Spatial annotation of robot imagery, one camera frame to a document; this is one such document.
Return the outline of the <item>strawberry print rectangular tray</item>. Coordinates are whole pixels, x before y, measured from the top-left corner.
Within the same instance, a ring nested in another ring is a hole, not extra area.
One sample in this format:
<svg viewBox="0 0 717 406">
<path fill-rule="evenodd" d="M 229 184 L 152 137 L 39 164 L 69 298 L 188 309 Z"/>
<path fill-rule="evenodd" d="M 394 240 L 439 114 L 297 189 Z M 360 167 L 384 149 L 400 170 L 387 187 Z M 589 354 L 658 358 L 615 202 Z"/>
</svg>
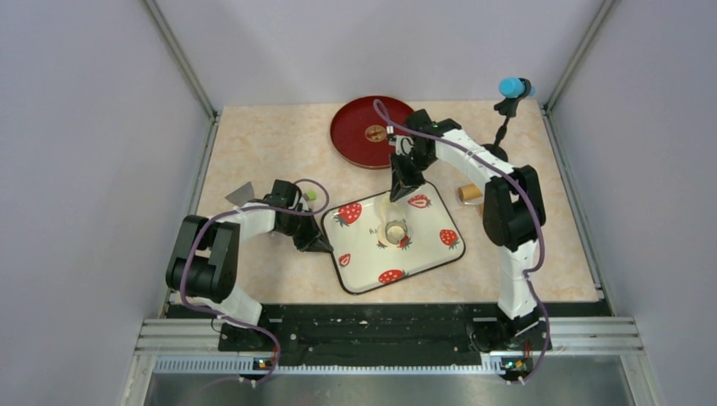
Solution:
<svg viewBox="0 0 717 406">
<path fill-rule="evenodd" d="M 377 203 L 385 192 L 327 210 L 321 218 L 333 247 L 342 289 L 365 294 L 461 259 L 464 239 L 439 190 L 430 182 L 396 203 L 404 210 L 409 243 L 404 250 L 378 242 Z"/>
</svg>

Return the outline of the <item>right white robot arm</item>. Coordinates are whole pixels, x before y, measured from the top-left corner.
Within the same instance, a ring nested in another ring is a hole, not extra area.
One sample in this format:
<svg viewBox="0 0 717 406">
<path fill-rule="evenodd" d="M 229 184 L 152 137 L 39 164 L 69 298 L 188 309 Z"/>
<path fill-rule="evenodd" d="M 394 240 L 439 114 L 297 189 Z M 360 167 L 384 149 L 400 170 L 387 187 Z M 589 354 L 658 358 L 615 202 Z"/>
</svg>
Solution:
<svg viewBox="0 0 717 406">
<path fill-rule="evenodd" d="M 482 194 L 483 228 L 501 263 L 497 306 L 502 314 L 495 335 L 502 346 L 519 348 L 541 317 L 529 279 L 545 260 L 546 215 L 537 171 L 529 165 L 513 166 L 476 143 L 456 121 L 436 122 L 424 109 L 411 113 L 403 124 L 386 124 L 400 132 L 390 156 L 391 201 L 422 186 L 424 170 L 437 161 L 453 166 Z"/>
</svg>

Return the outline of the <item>white dough lump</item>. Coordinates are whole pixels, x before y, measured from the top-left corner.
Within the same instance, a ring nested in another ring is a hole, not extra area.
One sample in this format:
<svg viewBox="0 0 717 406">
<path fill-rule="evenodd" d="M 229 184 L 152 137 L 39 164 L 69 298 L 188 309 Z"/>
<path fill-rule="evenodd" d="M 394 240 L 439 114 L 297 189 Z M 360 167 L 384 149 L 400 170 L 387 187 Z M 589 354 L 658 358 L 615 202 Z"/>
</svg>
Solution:
<svg viewBox="0 0 717 406">
<path fill-rule="evenodd" d="M 385 246 L 387 248 L 394 247 L 394 248 L 398 248 L 400 250 L 404 250 L 405 247 L 407 246 L 407 244 L 409 243 L 409 235 L 399 245 L 389 244 L 385 240 L 384 226 L 388 222 L 394 221 L 394 220 L 399 220 L 399 221 L 405 222 L 408 227 L 406 214 L 404 213 L 404 210 L 396 202 L 391 202 L 389 199 L 389 196 L 390 196 L 390 193 L 385 192 L 380 197 L 380 199 L 378 200 L 378 203 L 377 203 L 378 214 L 379 214 L 379 219 L 380 219 L 379 225 L 376 228 L 378 242 L 382 246 Z"/>
</svg>

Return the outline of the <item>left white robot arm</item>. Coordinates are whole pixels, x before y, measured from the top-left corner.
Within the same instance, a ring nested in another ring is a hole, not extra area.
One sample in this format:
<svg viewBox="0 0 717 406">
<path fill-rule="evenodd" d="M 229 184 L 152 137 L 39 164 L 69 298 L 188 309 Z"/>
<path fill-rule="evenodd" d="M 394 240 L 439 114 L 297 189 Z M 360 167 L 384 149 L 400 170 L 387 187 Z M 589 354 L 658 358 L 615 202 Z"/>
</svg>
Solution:
<svg viewBox="0 0 717 406">
<path fill-rule="evenodd" d="M 239 339 L 251 349 L 264 348 L 271 327 L 262 321 L 262 305 L 237 285 L 241 244 L 268 233 L 292 239 L 299 252 L 331 253 L 300 182 L 277 179 L 263 198 L 252 184 L 235 190 L 246 201 L 213 217 L 186 216 L 178 231 L 165 273 L 166 285 L 183 305 L 240 326 Z"/>
</svg>

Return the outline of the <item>wooden dough roller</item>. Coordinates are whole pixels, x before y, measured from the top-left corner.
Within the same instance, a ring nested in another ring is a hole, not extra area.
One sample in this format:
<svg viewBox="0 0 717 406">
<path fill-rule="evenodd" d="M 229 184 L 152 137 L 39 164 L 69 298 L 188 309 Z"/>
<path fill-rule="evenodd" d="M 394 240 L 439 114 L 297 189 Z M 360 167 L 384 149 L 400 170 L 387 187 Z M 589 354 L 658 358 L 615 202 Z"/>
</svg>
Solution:
<svg viewBox="0 0 717 406">
<path fill-rule="evenodd" d="M 457 200 L 461 206 L 472 207 L 481 217 L 484 215 L 484 195 L 475 184 L 458 187 Z"/>
</svg>

